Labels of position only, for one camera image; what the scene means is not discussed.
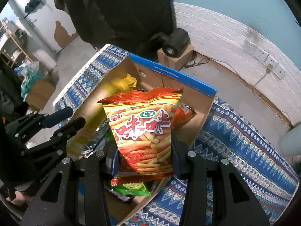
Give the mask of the green snack bag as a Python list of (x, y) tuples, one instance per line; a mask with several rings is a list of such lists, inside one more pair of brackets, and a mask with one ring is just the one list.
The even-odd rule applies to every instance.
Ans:
[(122, 195), (151, 196), (150, 190), (143, 182), (113, 186), (112, 189)]

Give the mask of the orange black snack bag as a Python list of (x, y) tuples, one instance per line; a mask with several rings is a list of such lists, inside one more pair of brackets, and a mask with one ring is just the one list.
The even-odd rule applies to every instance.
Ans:
[(180, 102), (171, 120), (171, 125), (174, 129), (180, 128), (194, 118), (195, 115), (196, 111), (193, 108)]

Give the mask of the orange fries snack bag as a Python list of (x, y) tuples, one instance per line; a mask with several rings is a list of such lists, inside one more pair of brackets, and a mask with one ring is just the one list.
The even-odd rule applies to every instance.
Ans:
[(120, 157), (118, 177), (172, 173), (171, 120), (182, 89), (132, 90), (99, 101), (107, 115)]

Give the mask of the silver foil snack pack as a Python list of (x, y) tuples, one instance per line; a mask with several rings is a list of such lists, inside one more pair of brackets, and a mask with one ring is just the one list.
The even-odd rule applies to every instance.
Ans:
[(81, 152), (80, 159), (86, 159), (93, 153), (103, 150), (106, 143), (112, 141), (112, 133), (110, 131), (109, 123), (106, 121), (99, 126), (93, 137), (86, 144), (85, 149)]

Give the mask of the floor cardboard box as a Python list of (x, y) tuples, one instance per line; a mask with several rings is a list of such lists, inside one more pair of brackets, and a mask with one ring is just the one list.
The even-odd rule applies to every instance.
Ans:
[(50, 97), (55, 92), (54, 87), (48, 80), (38, 78), (29, 90), (24, 100), (38, 110), (43, 110), (47, 105)]

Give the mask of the patterned blue tablecloth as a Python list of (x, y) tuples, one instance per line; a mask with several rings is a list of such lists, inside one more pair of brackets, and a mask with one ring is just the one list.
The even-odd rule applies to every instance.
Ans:
[[(84, 102), (110, 70), (126, 57), (144, 65), (148, 60), (114, 45), (105, 45), (65, 86), (53, 103), (55, 111), (74, 110)], [(211, 161), (229, 159), (262, 205), (271, 225), (292, 209), (299, 178), (270, 142), (227, 102), (215, 97), (191, 149)], [(186, 183), (171, 178), (126, 225), (178, 225)]]

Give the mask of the blue cardboard box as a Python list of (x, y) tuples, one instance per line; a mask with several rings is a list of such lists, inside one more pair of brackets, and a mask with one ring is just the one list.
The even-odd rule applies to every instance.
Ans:
[(216, 90), (198, 80), (135, 55), (95, 55), (67, 86), (67, 102), (80, 105), (74, 117), (85, 126), (68, 142), (77, 160), (97, 128), (109, 124), (120, 167), (110, 185), (152, 182), (151, 195), (124, 205), (109, 197), (109, 209), (124, 223), (145, 207), (173, 175), (171, 137), (182, 146), (196, 139)]

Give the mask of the small cardboard box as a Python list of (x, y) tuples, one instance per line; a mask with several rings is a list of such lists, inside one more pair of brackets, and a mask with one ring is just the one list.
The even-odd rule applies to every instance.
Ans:
[(180, 71), (193, 59), (194, 46), (188, 45), (180, 57), (169, 57), (165, 55), (162, 48), (157, 51), (159, 64)]

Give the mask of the light blue trash bin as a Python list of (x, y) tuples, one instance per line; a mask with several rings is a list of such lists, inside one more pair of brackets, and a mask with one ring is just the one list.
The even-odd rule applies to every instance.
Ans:
[(301, 153), (301, 125), (286, 132), (281, 139), (281, 148), (284, 155), (300, 155)]

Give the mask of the black round speaker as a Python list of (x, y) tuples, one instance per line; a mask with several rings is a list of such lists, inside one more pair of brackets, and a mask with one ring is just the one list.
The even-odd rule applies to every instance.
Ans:
[(190, 43), (189, 34), (181, 28), (175, 29), (169, 36), (161, 33), (159, 38), (163, 42), (164, 54), (172, 58), (180, 57)]

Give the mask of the black hanging cloth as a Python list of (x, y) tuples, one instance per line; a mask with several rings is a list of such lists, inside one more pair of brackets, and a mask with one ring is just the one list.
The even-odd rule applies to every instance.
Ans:
[(93, 47), (118, 46), (153, 59), (163, 35), (176, 28), (172, 0), (54, 0), (80, 38)]

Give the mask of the black umbrella on wall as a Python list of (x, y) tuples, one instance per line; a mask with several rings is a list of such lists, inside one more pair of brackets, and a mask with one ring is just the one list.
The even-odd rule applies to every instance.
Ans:
[(24, 13), (26, 14), (24, 19), (26, 19), (30, 14), (35, 13), (39, 8), (46, 4), (46, 0), (29, 0), (26, 4)]

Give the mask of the white wall socket strip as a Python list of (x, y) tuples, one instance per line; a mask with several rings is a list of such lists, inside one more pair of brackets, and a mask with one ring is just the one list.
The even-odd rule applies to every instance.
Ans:
[(245, 40), (243, 50), (249, 55), (253, 56), (264, 66), (271, 66), (271, 71), (278, 77), (283, 78), (286, 74), (285, 68), (272, 55), (261, 49), (258, 45), (250, 40)]

